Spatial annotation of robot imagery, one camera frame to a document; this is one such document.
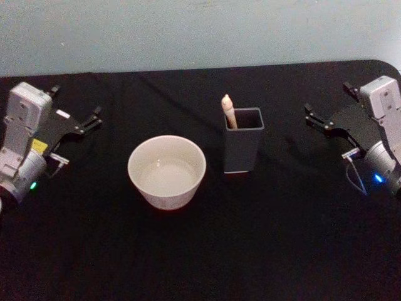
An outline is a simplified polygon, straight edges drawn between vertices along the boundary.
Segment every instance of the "wire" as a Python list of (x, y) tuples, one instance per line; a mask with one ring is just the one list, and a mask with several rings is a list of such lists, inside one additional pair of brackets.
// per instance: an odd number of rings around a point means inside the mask
[[(350, 161), (350, 163), (349, 163), (349, 165), (346, 166), (346, 169), (345, 169), (345, 176), (346, 176), (346, 178), (348, 179), (348, 181), (351, 183), (351, 185), (352, 185), (353, 187), (355, 187), (357, 190), (359, 190), (361, 193), (363, 193), (364, 195), (367, 196), (368, 193), (366, 192), (365, 186), (363, 185), (363, 182), (362, 182), (362, 180), (361, 180), (361, 177), (359, 176), (359, 172), (357, 171), (357, 168), (355, 167), (355, 165), (354, 165), (354, 163), (353, 163), (352, 160), (349, 160), (349, 161)], [(357, 178), (358, 178), (359, 183), (360, 183), (360, 187), (359, 187), (358, 185), (356, 185), (356, 184), (350, 179), (350, 176), (348, 175), (348, 171), (350, 170), (350, 166), (353, 167), (353, 170), (355, 171), (355, 174), (357, 175)]]
[(58, 167), (57, 167), (57, 169), (55, 170), (54, 173), (49, 174), (48, 172), (45, 171), (44, 174), (46, 174), (47, 177), (48, 177), (49, 179), (51, 179), (52, 177), (54, 177), (55, 175), (57, 175), (57, 173), (60, 171), (60, 169), (61, 169), (63, 166), (64, 166), (64, 164), (63, 164), (62, 162), (60, 162), (60, 163), (58, 164)]

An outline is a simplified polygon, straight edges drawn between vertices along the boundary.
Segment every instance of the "gray pen holder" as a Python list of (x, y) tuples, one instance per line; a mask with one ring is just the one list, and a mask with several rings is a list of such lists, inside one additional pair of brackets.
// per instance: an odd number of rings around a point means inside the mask
[(264, 131), (259, 108), (236, 108), (238, 129), (230, 129), (226, 121), (224, 143), (224, 173), (253, 170), (258, 153), (259, 141)]

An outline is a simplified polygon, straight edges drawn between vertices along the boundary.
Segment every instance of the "yellow label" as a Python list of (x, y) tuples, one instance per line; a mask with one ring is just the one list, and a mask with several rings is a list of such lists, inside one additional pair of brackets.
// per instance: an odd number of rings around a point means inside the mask
[(44, 151), (48, 148), (48, 145), (37, 139), (33, 139), (31, 148), (36, 150), (39, 154), (43, 154)]

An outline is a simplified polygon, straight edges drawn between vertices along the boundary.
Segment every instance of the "black tablecloth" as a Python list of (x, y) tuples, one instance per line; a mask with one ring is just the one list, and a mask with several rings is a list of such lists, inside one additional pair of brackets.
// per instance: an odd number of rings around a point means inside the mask
[[(60, 84), (55, 107), (83, 121), (101, 105), (104, 120), (66, 140), (70, 165), (3, 216), (0, 300), (399, 300), (400, 205), (373, 184), (368, 197), (353, 189), (340, 157), (351, 145), (307, 127), (303, 110), (329, 117), (354, 101), (343, 82), (380, 75), (401, 80), (381, 61), (0, 79), (2, 114), (24, 80)], [(247, 176), (222, 172), (225, 93), (262, 111)], [(163, 134), (207, 159), (195, 197), (173, 212), (127, 175), (134, 148)]]

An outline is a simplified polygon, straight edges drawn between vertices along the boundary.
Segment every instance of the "white wall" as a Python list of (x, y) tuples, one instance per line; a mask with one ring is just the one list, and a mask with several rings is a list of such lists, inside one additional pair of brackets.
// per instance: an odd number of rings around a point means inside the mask
[(0, 76), (375, 58), (401, 0), (0, 0)]

